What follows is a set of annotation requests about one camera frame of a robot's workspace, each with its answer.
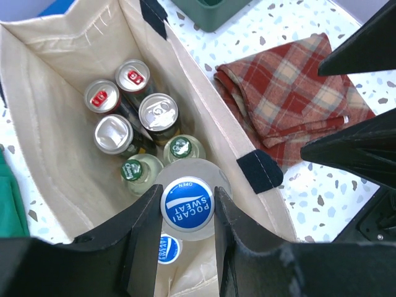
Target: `green container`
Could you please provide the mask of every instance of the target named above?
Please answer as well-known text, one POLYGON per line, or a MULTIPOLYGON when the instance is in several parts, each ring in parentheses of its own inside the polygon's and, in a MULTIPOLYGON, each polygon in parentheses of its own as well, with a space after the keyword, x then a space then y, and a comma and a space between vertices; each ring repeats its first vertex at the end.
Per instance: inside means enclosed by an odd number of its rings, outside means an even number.
POLYGON ((203 31, 213 32, 251 0, 172 0, 203 31))

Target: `speckled tabletop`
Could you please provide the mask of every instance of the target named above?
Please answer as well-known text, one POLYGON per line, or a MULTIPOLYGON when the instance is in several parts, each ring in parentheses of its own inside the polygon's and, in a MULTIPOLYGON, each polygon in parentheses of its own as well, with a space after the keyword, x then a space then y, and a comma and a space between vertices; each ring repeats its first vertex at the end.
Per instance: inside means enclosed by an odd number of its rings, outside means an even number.
MULTIPOLYGON (((168 21, 196 62, 213 80, 215 66, 293 40, 325 32, 335 49, 359 27, 352 17, 328 0, 253 0, 216 32, 205 33, 171 0, 158 0, 168 21)), ((392 71, 350 75, 374 113, 396 107, 392 71)), ((8 110, 0 106, 0 143, 14 171, 33 236, 52 243, 69 242, 47 207, 27 169, 8 110)), ((347 172, 301 162, 285 173, 280 186, 302 241, 332 241, 378 189, 347 172)))

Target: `red plaid fabric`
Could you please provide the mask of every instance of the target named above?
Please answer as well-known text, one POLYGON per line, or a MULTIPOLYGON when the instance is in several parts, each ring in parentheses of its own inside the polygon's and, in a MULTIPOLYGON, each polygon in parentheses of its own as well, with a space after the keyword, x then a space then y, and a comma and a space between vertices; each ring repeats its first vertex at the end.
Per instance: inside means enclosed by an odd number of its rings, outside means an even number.
POLYGON ((215 85, 252 143, 282 167, 310 140, 374 117, 347 75, 317 76, 326 34, 217 67, 215 85))

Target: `canvas bag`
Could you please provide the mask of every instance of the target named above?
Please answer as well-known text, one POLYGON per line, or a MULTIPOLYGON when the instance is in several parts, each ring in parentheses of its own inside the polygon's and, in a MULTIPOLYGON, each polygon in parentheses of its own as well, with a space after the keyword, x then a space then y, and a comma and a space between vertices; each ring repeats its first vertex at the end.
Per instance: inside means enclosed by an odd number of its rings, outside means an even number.
MULTIPOLYGON (((236 205, 295 240, 278 189, 255 194, 243 175, 236 161, 254 146, 163 11, 156 0, 76 0, 65 15, 1 24, 0 82, 40 193, 70 238, 130 206, 121 161, 93 143, 98 116, 82 94, 95 79, 114 80, 125 60, 142 59, 177 101, 184 132, 227 175, 236 205)), ((218 296, 214 237, 183 245, 177 265, 158 267, 155 296, 218 296)))

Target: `green cloth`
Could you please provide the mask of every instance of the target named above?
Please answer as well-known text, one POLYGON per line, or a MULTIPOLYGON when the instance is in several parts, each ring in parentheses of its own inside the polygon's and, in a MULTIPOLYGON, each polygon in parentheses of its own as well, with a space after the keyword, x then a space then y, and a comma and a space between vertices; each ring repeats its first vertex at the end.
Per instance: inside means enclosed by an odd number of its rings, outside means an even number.
POLYGON ((29 235, 17 179, 0 150, 0 237, 29 235))

